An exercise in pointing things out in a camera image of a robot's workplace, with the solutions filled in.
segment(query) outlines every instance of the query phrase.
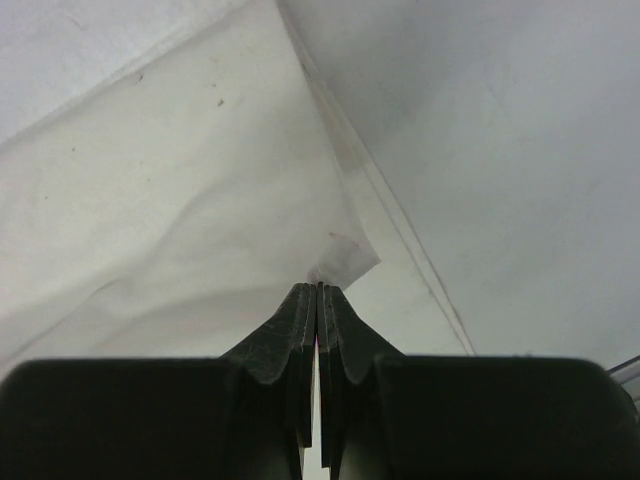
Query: white surface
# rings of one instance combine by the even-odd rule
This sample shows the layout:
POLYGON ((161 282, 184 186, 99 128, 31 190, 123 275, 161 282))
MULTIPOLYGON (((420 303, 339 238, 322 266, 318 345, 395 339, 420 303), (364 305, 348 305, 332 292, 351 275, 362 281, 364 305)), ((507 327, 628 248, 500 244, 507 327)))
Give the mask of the white surface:
POLYGON ((377 260, 270 1, 11 143, 0 192, 1 369, 220 354, 377 260))
POLYGON ((0 144, 146 65, 246 0, 3 0, 0 144))
POLYGON ((287 5, 478 353, 639 353, 640 4, 287 5))
POLYGON ((312 83, 336 152, 347 192, 381 263, 347 296, 358 315, 406 354, 465 355, 473 349, 441 301, 415 234, 377 167, 335 100, 312 83))

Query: white cloth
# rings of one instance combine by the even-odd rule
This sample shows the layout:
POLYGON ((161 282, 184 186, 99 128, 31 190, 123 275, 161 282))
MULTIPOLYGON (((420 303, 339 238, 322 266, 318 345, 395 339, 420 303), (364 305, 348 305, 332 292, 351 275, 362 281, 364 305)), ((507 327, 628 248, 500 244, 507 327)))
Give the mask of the white cloth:
POLYGON ((277 8, 252 1, 3 147, 0 375, 217 355, 294 282, 376 262, 277 8))
POLYGON ((143 67, 246 0, 2 0, 0 143, 143 67))

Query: wrinkled fabric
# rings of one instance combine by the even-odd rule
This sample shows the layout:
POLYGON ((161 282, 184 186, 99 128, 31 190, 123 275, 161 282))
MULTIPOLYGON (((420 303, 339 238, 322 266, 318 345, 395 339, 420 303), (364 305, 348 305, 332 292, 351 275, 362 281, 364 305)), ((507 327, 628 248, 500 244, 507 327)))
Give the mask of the wrinkled fabric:
POLYGON ((273 2, 0 152, 0 373, 218 355, 299 281, 376 264, 273 2))

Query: white fabric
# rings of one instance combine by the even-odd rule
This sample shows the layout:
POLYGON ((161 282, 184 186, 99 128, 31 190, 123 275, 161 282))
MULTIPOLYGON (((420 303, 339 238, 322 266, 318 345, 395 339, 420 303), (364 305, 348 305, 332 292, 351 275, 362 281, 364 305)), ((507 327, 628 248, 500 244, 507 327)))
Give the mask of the white fabric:
POLYGON ((3 147, 0 374, 220 354, 294 282, 376 261, 277 9, 250 2, 3 147))
POLYGON ((0 143, 188 40, 246 0, 2 0, 0 143))
POLYGON ((637 356, 640 3, 283 1, 477 352, 637 356))

